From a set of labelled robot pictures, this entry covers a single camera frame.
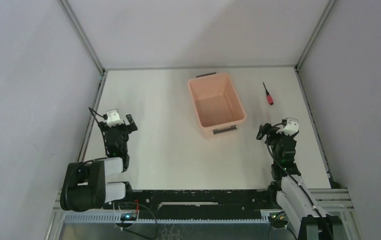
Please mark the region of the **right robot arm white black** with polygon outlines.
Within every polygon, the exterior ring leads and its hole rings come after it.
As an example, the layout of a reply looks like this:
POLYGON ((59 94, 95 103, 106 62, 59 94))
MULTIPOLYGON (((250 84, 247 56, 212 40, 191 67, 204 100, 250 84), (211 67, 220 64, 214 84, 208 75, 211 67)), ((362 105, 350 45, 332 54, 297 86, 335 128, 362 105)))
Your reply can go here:
POLYGON ((267 201, 281 208, 295 231, 298 240, 343 240, 342 220, 324 210, 308 190, 295 162, 295 137, 299 133, 296 120, 260 125, 256 139, 264 140, 272 158, 273 181, 268 188, 267 201))

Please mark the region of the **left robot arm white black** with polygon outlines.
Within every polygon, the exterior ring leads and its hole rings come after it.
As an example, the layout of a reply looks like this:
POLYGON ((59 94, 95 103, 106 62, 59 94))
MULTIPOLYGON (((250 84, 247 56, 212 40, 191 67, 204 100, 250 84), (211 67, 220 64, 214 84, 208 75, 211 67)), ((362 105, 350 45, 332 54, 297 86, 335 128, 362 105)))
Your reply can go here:
POLYGON ((110 186, 106 182, 109 175, 128 170, 129 135, 138 130, 132 115, 126 115, 125 123, 117 112, 108 113, 104 121, 97 123, 104 145, 105 156, 67 166, 60 194, 60 206, 64 211, 85 212, 100 209, 105 203, 115 200, 122 208, 130 208, 135 195, 126 190, 126 183, 110 186))

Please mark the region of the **red black screwdriver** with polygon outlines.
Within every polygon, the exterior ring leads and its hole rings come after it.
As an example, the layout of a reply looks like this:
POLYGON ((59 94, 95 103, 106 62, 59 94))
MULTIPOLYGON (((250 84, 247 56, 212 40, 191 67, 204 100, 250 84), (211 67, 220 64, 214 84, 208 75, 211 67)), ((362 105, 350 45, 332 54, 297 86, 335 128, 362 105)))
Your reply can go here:
POLYGON ((266 94, 266 99, 267 99, 267 102, 270 106, 274 105, 274 100, 273 100, 273 97, 270 95, 270 92, 268 91, 265 83, 263 82, 263 87, 264 87, 264 90, 265 90, 265 94, 266 94))

